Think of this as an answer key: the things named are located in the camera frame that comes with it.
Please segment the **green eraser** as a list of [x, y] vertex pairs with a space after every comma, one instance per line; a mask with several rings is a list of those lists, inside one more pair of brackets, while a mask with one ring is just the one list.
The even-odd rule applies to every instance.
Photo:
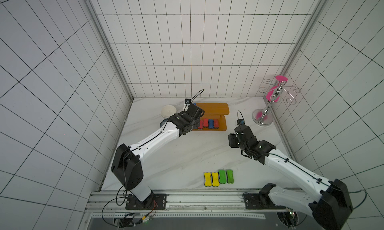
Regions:
[[227, 173], [226, 170], [218, 170], [219, 174], [219, 183], [226, 184], [227, 183]]
[[227, 183], [233, 184], [235, 182], [233, 170], [231, 169], [226, 170], [226, 174], [227, 174]]

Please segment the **yellow eraser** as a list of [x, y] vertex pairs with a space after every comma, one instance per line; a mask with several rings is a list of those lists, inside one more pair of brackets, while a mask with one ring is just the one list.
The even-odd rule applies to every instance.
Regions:
[[212, 175], [212, 186], [218, 187], [220, 185], [219, 173], [218, 172], [212, 172], [211, 175]]
[[212, 186], [212, 174], [209, 172], [204, 173], [204, 186], [211, 187]]

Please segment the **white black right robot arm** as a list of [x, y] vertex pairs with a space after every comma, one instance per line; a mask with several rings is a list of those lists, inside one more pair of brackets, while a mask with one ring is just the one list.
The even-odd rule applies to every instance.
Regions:
[[301, 191], [287, 190], [273, 183], [266, 184], [246, 200], [257, 209], [288, 208], [304, 213], [325, 230], [340, 230], [354, 208], [348, 187], [301, 166], [268, 141], [259, 141], [250, 127], [240, 125], [228, 135], [229, 146], [241, 149], [244, 157], [258, 161], [291, 180]]

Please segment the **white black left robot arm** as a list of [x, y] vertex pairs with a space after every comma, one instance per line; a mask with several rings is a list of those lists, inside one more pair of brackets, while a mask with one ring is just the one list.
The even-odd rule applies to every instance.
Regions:
[[191, 132], [199, 125], [204, 113], [197, 105], [190, 104], [186, 111], [169, 117], [162, 127], [147, 138], [130, 146], [121, 144], [117, 147], [111, 171], [125, 190], [131, 192], [143, 204], [151, 201], [153, 191], [143, 183], [142, 163], [169, 142]]

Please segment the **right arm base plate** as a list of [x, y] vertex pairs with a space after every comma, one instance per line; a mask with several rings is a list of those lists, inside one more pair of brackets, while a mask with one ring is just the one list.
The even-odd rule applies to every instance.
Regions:
[[247, 210], [285, 210], [286, 207], [272, 203], [267, 195], [243, 193], [243, 200]]

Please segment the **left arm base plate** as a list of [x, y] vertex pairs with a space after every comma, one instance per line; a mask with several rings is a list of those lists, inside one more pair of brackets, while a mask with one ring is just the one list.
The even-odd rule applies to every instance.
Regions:
[[167, 203], [167, 194], [151, 193], [149, 197], [140, 201], [133, 194], [127, 196], [126, 210], [144, 211], [144, 210], [164, 210]]

